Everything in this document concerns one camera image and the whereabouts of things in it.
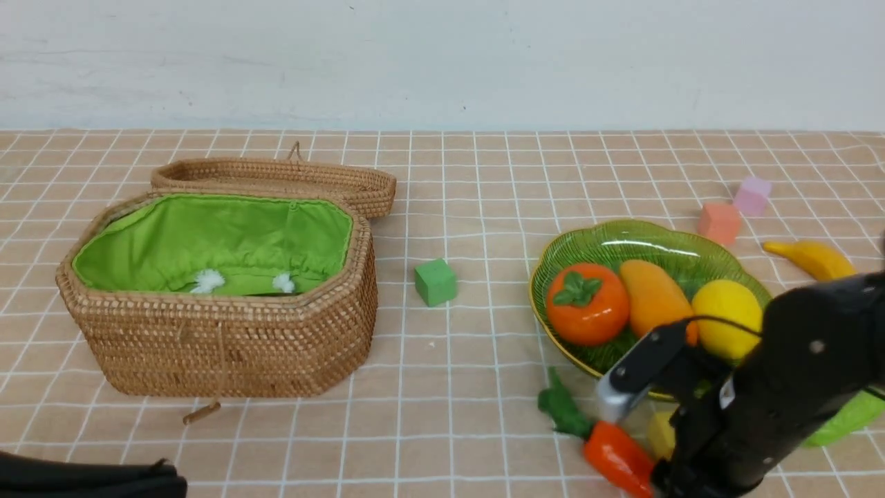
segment foam block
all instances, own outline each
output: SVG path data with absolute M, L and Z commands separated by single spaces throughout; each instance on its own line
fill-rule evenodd
M 415 267 L 415 289 L 429 307 L 455 299 L 458 278 L 445 260 L 437 259 Z
M 732 245 L 741 231 L 741 214 L 731 204 L 707 203 L 697 223 L 697 233 L 721 245 Z
M 772 194 L 771 182 L 749 176 L 741 183 L 732 204 L 738 211 L 748 216 L 760 216 L 768 207 L 768 197 Z

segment green leaf-shaped plate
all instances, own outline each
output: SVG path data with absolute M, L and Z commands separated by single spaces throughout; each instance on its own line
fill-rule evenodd
M 679 284 L 689 300 L 704 284 L 720 278 L 746 286 L 762 307 L 772 298 L 765 286 L 748 274 L 732 253 L 692 233 L 637 220 L 616 220 L 564 233 L 544 249 L 532 274 L 529 290 L 532 309 L 559 351 L 596 378 L 601 378 L 635 344 L 633 332 L 628 325 L 617 338 L 602 346 L 569 344 L 559 338 L 547 320 L 547 290 L 556 275 L 567 266 L 591 262 L 617 272 L 620 263 L 627 260 L 646 260 L 660 266 Z M 668 394 L 654 391 L 650 397 L 673 400 Z

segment black object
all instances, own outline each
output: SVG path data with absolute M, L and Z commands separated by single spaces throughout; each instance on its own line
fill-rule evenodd
M 0 498 L 185 498 L 188 481 L 153 465 L 61 463 L 0 451 Z
M 673 457 L 652 474 L 664 498 L 750 493 L 851 398 L 885 385 L 885 273 L 774 298 L 761 340 L 733 370 L 687 345 L 686 327 L 700 318 L 652 331 L 611 376 L 617 392 L 654 385 L 680 403 Z

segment white wall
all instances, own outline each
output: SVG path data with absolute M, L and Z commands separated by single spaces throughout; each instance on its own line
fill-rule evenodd
M 885 129 L 882 0 L 0 0 L 0 128 Z

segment toy banana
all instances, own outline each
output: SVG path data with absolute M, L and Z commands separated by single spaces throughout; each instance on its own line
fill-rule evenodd
M 815 240 L 765 242 L 762 249 L 790 260 L 815 280 L 836 280 L 858 273 L 851 262 L 834 247 Z

